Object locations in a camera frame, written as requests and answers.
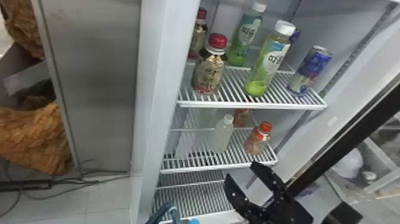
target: red bottle cap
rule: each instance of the red bottle cap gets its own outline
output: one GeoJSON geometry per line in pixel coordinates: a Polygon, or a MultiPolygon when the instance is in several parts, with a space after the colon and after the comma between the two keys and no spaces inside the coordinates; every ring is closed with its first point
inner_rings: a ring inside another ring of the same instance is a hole
{"type": "Polygon", "coordinates": [[[206,17],[207,17],[207,10],[205,8],[199,8],[199,11],[197,12],[197,19],[205,20],[206,17]]]}
{"type": "Polygon", "coordinates": [[[237,112],[243,113],[243,112],[246,112],[246,110],[248,110],[248,109],[238,109],[237,112]]]}
{"type": "Polygon", "coordinates": [[[210,34],[208,43],[213,48],[224,49],[228,43],[228,38],[221,33],[212,33],[210,34]]]}
{"type": "Polygon", "coordinates": [[[260,124],[260,130],[263,132],[270,132],[272,130],[272,125],[269,122],[262,122],[260,124]]]}

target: refrigerator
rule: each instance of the refrigerator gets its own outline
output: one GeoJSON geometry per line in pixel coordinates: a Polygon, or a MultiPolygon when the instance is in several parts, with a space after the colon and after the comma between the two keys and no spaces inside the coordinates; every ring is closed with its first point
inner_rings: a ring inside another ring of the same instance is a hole
{"type": "Polygon", "coordinates": [[[253,161],[299,193],[400,109],[390,97],[400,82],[396,1],[256,1],[267,9],[248,62],[227,64],[218,96],[202,97],[190,86],[195,61],[188,59],[199,7],[208,10],[208,34],[230,40],[252,1],[33,1],[75,165],[90,155],[101,167],[130,172],[131,223],[145,223],[168,201],[181,217],[241,221],[224,194],[226,174],[260,206],[271,192],[249,170],[253,161]],[[293,23],[300,37],[265,95],[249,98],[243,84],[277,20],[293,23]],[[293,97],[286,85],[314,45],[333,58],[306,96],[293,97]],[[225,153],[211,152],[215,123],[238,108],[252,109],[247,126],[234,130],[225,153]],[[249,155],[243,143],[263,121],[273,125],[271,142],[249,155]]]}

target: blue can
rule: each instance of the blue can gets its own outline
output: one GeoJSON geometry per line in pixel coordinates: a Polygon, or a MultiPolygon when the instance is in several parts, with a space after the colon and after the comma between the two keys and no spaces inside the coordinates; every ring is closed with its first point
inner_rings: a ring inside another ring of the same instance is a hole
{"type": "Polygon", "coordinates": [[[313,46],[287,84],[287,90],[295,97],[305,95],[310,85],[315,82],[315,79],[328,64],[332,55],[322,46],[313,46]]]}

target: green tea bottle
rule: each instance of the green tea bottle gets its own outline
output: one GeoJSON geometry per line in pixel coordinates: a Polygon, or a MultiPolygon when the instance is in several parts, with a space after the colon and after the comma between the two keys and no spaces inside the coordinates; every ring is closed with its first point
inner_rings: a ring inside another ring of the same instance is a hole
{"type": "Polygon", "coordinates": [[[254,2],[251,8],[243,13],[227,55],[229,64],[243,66],[250,44],[263,21],[261,13],[265,8],[264,4],[254,2]]]}
{"type": "Polygon", "coordinates": [[[295,29],[295,25],[287,21],[278,20],[275,24],[275,32],[267,35],[260,56],[246,81],[247,94],[255,97],[264,95],[290,47],[289,38],[295,29]]]}

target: white bottle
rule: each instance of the white bottle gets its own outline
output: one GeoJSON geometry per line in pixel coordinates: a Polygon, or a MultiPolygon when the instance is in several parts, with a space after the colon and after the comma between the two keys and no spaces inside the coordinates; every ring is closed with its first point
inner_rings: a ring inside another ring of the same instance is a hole
{"type": "Polygon", "coordinates": [[[215,126],[210,136],[210,147],[215,153],[223,153],[227,150],[230,136],[233,132],[233,116],[225,114],[215,126]]]}

